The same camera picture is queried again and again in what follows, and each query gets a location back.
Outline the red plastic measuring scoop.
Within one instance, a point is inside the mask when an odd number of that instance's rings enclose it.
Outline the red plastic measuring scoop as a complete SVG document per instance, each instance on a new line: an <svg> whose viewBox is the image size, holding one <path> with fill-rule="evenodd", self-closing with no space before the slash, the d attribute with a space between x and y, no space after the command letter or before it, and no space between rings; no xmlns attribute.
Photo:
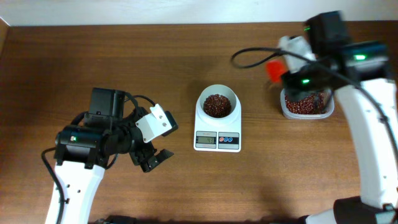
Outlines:
<svg viewBox="0 0 398 224"><path fill-rule="evenodd" d="M281 83L282 75L288 71L284 63L277 59L268 61L265 68L272 83Z"/></svg>

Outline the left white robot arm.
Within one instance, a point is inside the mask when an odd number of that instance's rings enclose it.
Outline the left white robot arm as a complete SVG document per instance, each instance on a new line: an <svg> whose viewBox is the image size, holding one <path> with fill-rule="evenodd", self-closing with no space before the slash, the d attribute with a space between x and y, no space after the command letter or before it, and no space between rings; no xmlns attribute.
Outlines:
<svg viewBox="0 0 398 224"><path fill-rule="evenodd" d="M120 154L129 154L147 173L173 153L157 151L152 140L177 130L169 111L156 103L149 111L126 91L94 88L90 107L55 138L55 166L41 158L54 187L46 223L88 223L91 206L104 173Z"/></svg>

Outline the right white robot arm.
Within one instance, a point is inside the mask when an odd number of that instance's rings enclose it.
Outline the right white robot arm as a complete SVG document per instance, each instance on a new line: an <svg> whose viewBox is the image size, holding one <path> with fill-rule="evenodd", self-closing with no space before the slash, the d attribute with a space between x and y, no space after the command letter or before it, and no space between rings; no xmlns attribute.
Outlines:
<svg viewBox="0 0 398 224"><path fill-rule="evenodd" d="M329 89L341 105L354 142L360 194L341 198L304 223L397 222L397 103L387 47L378 41L355 43L338 11L305 22L304 36L282 37L282 76L292 100Z"/></svg>

